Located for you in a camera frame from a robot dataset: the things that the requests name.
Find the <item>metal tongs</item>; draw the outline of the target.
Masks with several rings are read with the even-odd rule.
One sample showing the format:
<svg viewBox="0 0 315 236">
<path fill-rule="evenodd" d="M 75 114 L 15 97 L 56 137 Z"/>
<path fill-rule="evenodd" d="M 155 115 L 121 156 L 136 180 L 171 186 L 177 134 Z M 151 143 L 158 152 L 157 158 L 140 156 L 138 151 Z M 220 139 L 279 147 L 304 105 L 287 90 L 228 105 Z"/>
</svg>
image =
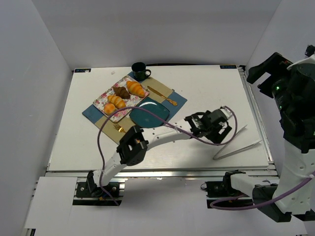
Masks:
<svg viewBox="0 0 315 236">
<path fill-rule="evenodd" d="M 234 139 L 227 145 L 224 145 L 213 157 L 213 160 L 223 159 L 238 152 L 245 151 L 259 144 L 262 139 L 260 137 L 250 138 L 247 125 L 240 128 Z"/>
</svg>

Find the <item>round orange bun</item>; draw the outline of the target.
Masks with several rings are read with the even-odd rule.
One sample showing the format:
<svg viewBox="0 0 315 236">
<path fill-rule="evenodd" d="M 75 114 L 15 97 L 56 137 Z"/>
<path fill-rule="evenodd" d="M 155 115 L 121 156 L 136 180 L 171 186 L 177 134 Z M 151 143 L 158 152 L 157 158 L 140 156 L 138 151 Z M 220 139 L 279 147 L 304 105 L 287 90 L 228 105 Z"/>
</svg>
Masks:
<svg viewBox="0 0 315 236">
<path fill-rule="evenodd" d="M 104 105 L 103 111 L 106 115 L 110 115 L 116 111 L 116 107 L 112 103 L 108 103 Z"/>
</svg>

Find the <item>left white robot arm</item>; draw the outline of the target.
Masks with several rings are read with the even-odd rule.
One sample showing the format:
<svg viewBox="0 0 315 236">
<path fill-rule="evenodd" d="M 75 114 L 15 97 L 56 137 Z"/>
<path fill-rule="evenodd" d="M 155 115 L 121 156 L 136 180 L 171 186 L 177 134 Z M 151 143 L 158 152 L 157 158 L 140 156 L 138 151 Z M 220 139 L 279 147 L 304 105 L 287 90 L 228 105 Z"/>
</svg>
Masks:
<svg viewBox="0 0 315 236">
<path fill-rule="evenodd" d="M 105 187 L 110 180 L 127 166 L 135 166 L 144 160 L 147 151 L 174 141 L 196 139 L 212 146 L 222 146 L 230 141 L 224 139 L 232 130 L 228 120 L 236 118 L 227 106 L 212 112 L 198 112 L 184 119 L 155 128 L 132 126 L 120 139 L 113 156 L 102 160 L 102 168 L 90 171 L 86 187 L 92 196 L 101 196 L 109 191 Z"/>
</svg>

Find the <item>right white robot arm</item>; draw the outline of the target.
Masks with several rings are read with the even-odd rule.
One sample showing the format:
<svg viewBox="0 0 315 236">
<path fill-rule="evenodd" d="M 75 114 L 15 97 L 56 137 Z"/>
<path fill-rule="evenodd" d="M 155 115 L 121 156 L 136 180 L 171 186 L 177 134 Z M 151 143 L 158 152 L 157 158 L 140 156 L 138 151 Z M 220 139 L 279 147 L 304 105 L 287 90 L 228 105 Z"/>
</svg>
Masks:
<svg viewBox="0 0 315 236">
<path fill-rule="evenodd" d="M 314 221 L 310 201 L 315 180 L 315 57 L 290 62 L 275 52 L 249 69 L 247 81 L 253 84 L 265 73 L 269 77 L 258 88 L 275 100 L 283 129 L 285 156 L 279 183 L 258 184 L 246 173 L 232 171 L 225 174 L 221 187 L 231 196 L 249 196 L 250 208 L 276 222 L 288 222 L 292 216 Z"/>
</svg>

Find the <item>gold butter knife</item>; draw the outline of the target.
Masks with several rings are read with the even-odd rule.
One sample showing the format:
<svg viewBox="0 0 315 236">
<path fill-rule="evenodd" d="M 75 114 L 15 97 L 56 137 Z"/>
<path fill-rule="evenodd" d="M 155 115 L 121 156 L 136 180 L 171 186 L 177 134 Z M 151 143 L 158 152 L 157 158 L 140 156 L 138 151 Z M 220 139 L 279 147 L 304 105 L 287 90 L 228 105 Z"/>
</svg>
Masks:
<svg viewBox="0 0 315 236">
<path fill-rule="evenodd" d="M 158 96 L 160 96 L 161 98 L 163 98 L 164 100 L 168 101 L 170 104 L 172 104 L 173 106 L 177 106 L 178 103 L 176 101 L 173 101 L 169 98 L 167 98 L 166 96 L 164 96 L 162 93 L 158 92 L 157 90 L 153 89 L 152 87 L 150 86 L 147 86 L 147 88 L 149 90 L 151 90 L 153 93 L 157 94 Z"/>
</svg>

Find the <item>right table logo sticker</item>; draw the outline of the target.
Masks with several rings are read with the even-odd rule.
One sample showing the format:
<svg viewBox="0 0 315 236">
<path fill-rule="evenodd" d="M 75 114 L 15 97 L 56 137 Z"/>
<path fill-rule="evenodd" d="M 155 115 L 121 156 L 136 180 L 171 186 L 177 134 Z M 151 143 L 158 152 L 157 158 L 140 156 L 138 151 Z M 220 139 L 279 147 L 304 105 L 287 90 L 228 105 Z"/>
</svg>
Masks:
<svg viewBox="0 0 315 236">
<path fill-rule="evenodd" d="M 237 69 L 236 65 L 220 65 L 220 69 Z"/>
</svg>

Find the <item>table logo sticker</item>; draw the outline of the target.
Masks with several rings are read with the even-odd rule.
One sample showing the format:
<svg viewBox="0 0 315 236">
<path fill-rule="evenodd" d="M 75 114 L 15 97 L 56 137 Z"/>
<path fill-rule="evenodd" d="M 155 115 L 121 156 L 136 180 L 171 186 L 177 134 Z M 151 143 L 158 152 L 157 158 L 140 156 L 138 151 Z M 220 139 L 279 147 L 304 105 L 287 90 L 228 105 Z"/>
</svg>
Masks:
<svg viewBox="0 0 315 236">
<path fill-rule="evenodd" d="M 220 65 L 220 69 L 237 69 L 236 65 Z"/>
<path fill-rule="evenodd" d="M 77 68 L 74 70 L 74 73 L 90 73 L 90 68 Z"/>
</svg>

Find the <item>floral rectangular tray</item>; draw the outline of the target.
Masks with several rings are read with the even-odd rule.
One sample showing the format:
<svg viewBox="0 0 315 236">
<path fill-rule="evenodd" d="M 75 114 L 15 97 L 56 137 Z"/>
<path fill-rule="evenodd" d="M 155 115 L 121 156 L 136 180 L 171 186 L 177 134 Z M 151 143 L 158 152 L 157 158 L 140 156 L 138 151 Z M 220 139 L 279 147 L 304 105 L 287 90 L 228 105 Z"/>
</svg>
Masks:
<svg viewBox="0 0 315 236">
<path fill-rule="evenodd" d="M 111 116 L 112 122 L 118 122 L 124 118 L 131 107 L 138 105 L 150 92 L 130 76 L 124 76 L 106 92 L 101 94 L 93 105 L 106 116 Z M 118 109 L 129 107 L 123 111 L 114 113 Z"/>
</svg>

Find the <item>dark green mug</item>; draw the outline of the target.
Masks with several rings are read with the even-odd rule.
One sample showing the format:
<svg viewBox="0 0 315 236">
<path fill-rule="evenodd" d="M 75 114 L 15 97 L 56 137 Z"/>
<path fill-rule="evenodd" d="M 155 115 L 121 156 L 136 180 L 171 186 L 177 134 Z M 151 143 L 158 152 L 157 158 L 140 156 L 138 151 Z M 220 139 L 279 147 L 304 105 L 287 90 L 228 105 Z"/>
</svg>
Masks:
<svg viewBox="0 0 315 236">
<path fill-rule="evenodd" d="M 143 62 L 136 62 L 131 66 L 133 77 L 136 81 L 141 82 L 151 76 L 151 70 L 146 68 Z"/>
</svg>

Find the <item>gold fork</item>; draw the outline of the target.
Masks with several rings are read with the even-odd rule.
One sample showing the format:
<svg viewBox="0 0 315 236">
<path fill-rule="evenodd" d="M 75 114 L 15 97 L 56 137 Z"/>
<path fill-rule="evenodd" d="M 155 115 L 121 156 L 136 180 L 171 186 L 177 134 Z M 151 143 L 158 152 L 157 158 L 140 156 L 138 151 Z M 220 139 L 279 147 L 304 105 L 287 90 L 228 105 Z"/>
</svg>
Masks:
<svg viewBox="0 0 315 236">
<path fill-rule="evenodd" d="M 121 133 L 126 133 L 126 131 L 124 130 L 124 128 L 121 127 L 119 124 L 113 123 L 113 125 L 114 125 L 114 128 L 115 128 L 116 130 L 118 130 L 119 132 L 121 132 Z"/>
</svg>

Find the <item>small striped croissant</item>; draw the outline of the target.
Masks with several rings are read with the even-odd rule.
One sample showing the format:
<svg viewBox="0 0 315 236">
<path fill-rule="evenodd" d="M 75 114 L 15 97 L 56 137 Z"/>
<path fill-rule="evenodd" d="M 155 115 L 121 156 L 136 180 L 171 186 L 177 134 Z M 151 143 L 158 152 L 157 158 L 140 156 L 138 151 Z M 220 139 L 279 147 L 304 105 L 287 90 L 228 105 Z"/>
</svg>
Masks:
<svg viewBox="0 0 315 236">
<path fill-rule="evenodd" d="M 119 96 L 109 95 L 107 97 L 107 99 L 108 99 L 108 102 L 114 104 L 117 109 L 121 109 L 121 108 L 126 107 L 124 100 L 122 98 L 120 98 Z"/>
</svg>

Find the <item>chocolate croissant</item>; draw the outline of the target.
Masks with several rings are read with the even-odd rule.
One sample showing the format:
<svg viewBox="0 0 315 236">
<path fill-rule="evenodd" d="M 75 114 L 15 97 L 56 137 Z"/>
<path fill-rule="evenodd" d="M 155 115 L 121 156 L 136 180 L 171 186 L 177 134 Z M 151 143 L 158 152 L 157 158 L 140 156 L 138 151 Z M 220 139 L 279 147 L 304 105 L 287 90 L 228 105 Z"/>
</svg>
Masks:
<svg viewBox="0 0 315 236">
<path fill-rule="evenodd" d="M 122 99 L 130 99 L 130 94 L 125 87 L 113 87 L 114 93 Z"/>
</svg>

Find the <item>white foam board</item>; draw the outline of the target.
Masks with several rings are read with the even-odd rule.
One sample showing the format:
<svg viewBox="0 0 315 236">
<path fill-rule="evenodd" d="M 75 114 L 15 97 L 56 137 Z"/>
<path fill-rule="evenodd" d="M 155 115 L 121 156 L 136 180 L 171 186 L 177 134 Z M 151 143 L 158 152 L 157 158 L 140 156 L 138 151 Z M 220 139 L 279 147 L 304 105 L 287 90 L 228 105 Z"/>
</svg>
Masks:
<svg viewBox="0 0 315 236">
<path fill-rule="evenodd" d="M 41 177 L 25 222 L 27 229 L 63 228 L 68 221 L 76 177 Z"/>
</svg>

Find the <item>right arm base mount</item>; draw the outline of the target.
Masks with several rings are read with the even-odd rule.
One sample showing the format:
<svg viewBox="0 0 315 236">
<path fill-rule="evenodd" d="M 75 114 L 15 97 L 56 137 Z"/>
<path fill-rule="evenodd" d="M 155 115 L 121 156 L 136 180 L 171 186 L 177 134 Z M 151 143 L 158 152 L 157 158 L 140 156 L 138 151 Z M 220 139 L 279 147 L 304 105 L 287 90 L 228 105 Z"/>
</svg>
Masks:
<svg viewBox="0 0 315 236">
<path fill-rule="evenodd" d="M 208 198 L 226 198 L 242 195 L 238 190 L 226 188 L 222 181 L 207 181 L 200 185 Z"/>
</svg>

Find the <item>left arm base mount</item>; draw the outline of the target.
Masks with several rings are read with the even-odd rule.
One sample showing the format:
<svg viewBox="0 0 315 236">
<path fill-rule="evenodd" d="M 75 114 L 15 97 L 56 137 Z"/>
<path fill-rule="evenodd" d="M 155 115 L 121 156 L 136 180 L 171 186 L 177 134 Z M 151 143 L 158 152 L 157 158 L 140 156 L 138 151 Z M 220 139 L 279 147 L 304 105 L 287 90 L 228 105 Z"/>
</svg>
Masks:
<svg viewBox="0 0 315 236">
<path fill-rule="evenodd" d="M 123 196 L 123 191 L 125 189 L 124 182 L 110 182 L 107 186 L 103 187 L 116 201 Z M 104 192 L 100 187 L 96 187 L 95 190 L 90 192 L 88 184 L 86 182 L 77 182 L 74 200 L 108 200 L 111 201 L 112 198 Z"/>
</svg>

